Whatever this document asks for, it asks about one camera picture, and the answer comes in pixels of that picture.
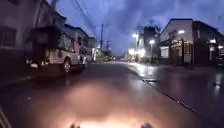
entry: car wheel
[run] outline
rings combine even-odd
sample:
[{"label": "car wheel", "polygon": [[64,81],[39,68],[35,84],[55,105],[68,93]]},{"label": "car wheel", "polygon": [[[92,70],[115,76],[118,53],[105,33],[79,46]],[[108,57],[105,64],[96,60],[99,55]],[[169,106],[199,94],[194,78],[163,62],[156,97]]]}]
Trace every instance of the car wheel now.
[{"label": "car wheel", "polygon": [[71,71],[71,61],[69,59],[66,59],[63,63],[62,68],[65,73],[69,73]]}]

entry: residential street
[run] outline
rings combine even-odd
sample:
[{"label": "residential street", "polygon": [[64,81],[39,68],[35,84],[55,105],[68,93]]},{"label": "residential street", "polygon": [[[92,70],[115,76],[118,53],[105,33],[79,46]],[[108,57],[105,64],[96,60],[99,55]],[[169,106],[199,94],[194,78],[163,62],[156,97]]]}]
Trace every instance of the residential street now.
[{"label": "residential street", "polygon": [[[13,128],[70,128],[73,123],[81,128],[140,128],[145,123],[153,128],[214,128],[223,125],[222,88],[209,84],[214,75],[209,69],[201,73],[112,62],[4,88],[0,104]],[[142,78],[155,80],[147,84]]]}]

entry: white line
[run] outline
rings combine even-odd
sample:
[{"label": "white line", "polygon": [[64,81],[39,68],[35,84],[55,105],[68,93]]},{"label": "white line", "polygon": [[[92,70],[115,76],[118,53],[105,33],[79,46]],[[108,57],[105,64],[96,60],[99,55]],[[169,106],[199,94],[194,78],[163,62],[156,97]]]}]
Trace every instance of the white line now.
[{"label": "white line", "polygon": [[0,125],[2,125],[3,128],[12,128],[8,119],[6,118],[5,114],[3,113],[1,106],[0,106]]}]

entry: sidewalk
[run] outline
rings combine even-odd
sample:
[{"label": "sidewalk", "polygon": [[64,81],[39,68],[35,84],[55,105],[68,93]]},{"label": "sidewalk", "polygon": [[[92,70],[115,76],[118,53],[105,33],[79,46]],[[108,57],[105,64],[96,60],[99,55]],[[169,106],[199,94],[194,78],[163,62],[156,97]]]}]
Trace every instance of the sidewalk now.
[{"label": "sidewalk", "polygon": [[0,87],[32,78],[33,70],[22,51],[0,49],[0,58]]}]

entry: sky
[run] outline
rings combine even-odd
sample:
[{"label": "sky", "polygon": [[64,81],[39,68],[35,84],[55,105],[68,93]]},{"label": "sky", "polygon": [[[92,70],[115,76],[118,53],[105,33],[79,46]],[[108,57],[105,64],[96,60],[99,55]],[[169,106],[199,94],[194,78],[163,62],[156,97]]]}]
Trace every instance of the sky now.
[{"label": "sky", "polygon": [[82,27],[100,40],[104,24],[104,41],[112,52],[120,55],[133,46],[132,34],[154,20],[164,28],[170,18],[193,18],[224,32],[224,0],[77,0],[83,13],[91,19],[89,27],[76,0],[59,0],[57,11],[67,17],[67,23]]}]

